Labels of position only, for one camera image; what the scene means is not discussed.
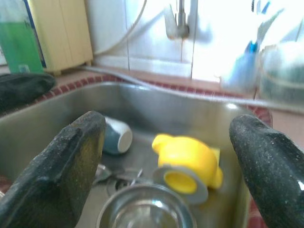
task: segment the beige cabinet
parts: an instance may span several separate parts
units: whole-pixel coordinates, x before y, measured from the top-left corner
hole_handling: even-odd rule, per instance
[[[46,71],[60,71],[93,59],[84,0],[28,0]]]

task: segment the stainless steel sink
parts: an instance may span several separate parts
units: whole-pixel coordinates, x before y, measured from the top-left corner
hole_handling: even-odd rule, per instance
[[[87,86],[0,118],[0,174],[15,180],[61,128],[90,110],[125,121],[134,133],[126,154],[104,153],[101,162],[135,173],[142,168],[146,178],[151,177],[157,166],[157,155],[151,149],[157,133],[188,135],[219,147],[223,186],[217,191],[209,190],[208,201],[191,206],[191,211],[200,228],[246,227],[250,196],[229,140],[228,127],[235,116],[252,113],[231,104],[170,95],[129,84]],[[109,180],[94,186],[77,227],[95,227],[111,191],[120,185],[124,183]]]

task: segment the red tile border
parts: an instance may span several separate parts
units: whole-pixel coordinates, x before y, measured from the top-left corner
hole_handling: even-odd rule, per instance
[[[75,81],[73,83],[68,83],[67,85],[62,85],[60,87],[55,87],[51,91],[47,92],[43,96],[37,98],[33,103],[25,105],[24,107],[34,105],[38,102],[42,102],[44,100],[50,99],[54,96],[61,95],[70,91],[73,91],[77,88],[84,87],[89,84],[94,84],[94,83],[101,83],[101,82],[126,82],[123,79],[117,78],[112,75],[102,75],[102,76],[95,76],[95,77],[88,77],[88,78],[83,78],[81,80]],[[167,88],[167,89],[172,89],[172,90],[178,90],[182,92],[188,92],[188,93],[195,93],[198,95],[202,96],[227,96],[227,97],[241,97],[239,95],[235,94],[226,94],[223,92],[214,92],[210,90],[203,90],[203,89],[196,89],[194,87],[185,87],[185,86],[180,86],[180,85],[171,85],[168,83],[160,83],[160,82],[154,82],[154,81],[146,81],[147,83],[150,83],[152,85],[156,85],[159,87]],[[255,107],[255,106],[246,106],[248,110],[252,111],[258,118],[260,118],[262,121],[264,121],[266,124],[272,126],[272,115],[270,111],[266,108],[262,107]],[[11,112],[5,112],[2,114],[2,116],[7,115]],[[249,211],[249,219],[248,219],[248,226],[247,228],[267,228],[265,225],[258,208],[253,200],[251,200],[250,204],[250,211]]]

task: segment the countertop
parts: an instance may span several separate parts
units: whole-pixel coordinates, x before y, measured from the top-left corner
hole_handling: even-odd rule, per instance
[[[142,80],[152,80],[159,81],[161,83],[169,83],[175,85],[183,85],[185,87],[195,87],[201,89],[208,89],[216,92],[221,92],[219,84],[211,83],[211,82],[203,82],[197,80],[190,80],[172,76],[164,76],[164,75],[156,75],[150,74],[146,72],[132,71],[127,72],[122,69],[111,69],[116,70],[120,73],[125,73],[130,76],[134,76],[138,79]],[[9,70],[6,66],[0,66],[0,74],[8,73]],[[57,84],[63,85],[69,82],[73,82],[75,80],[79,80],[88,76],[100,75],[99,73],[89,72],[89,71],[80,71],[80,70],[68,70],[63,73],[61,77],[57,78]],[[254,95],[248,94],[245,97],[250,98]],[[273,118],[273,128],[285,133],[288,135],[300,148],[304,149],[304,115],[294,114],[290,112],[282,112],[277,110],[271,110],[272,118]]]

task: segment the green bottle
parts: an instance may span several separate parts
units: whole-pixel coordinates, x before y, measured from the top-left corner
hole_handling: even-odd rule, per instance
[[[43,72],[24,1],[0,1],[0,46],[12,73]]]

